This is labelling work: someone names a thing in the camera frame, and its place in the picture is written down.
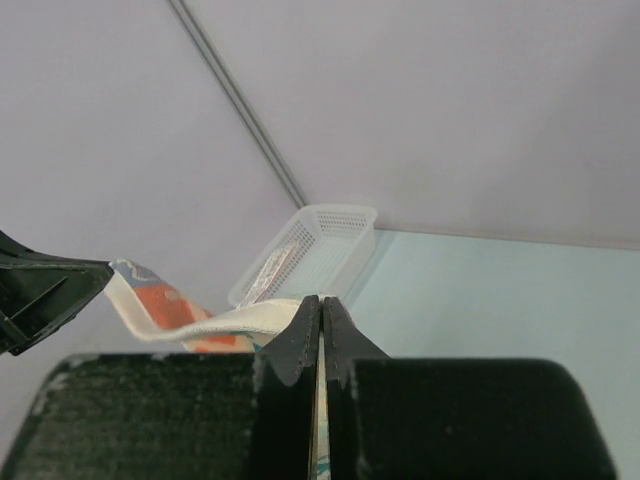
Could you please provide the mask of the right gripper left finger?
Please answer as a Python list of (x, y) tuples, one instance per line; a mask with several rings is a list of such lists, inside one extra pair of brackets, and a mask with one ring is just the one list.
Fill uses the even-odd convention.
[(42, 383), (5, 479), (308, 479), (320, 301), (257, 353), (71, 356)]

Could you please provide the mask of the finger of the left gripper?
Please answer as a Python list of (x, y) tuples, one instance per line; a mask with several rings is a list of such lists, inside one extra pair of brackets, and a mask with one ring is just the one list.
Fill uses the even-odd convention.
[(114, 275), (106, 261), (34, 251), (1, 235), (1, 352), (18, 356), (72, 321)]

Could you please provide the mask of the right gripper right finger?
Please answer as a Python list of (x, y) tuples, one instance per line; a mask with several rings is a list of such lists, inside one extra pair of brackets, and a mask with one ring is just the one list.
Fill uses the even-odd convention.
[(613, 479), (586, 396), (561, 364), (392, 358), (334, 297), (322, 325), (335, 479)]

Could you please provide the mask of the rabbit print towel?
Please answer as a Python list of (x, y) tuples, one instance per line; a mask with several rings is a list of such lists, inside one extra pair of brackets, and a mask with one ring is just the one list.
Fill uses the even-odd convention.
[(213, 315), (150, 269), (126, 259), (109, 263), (104, 294), (131, 334), (143, 342), (179, 343), (193, 353), (257, 352), (292, 321), (300, 302), (270, 299)]

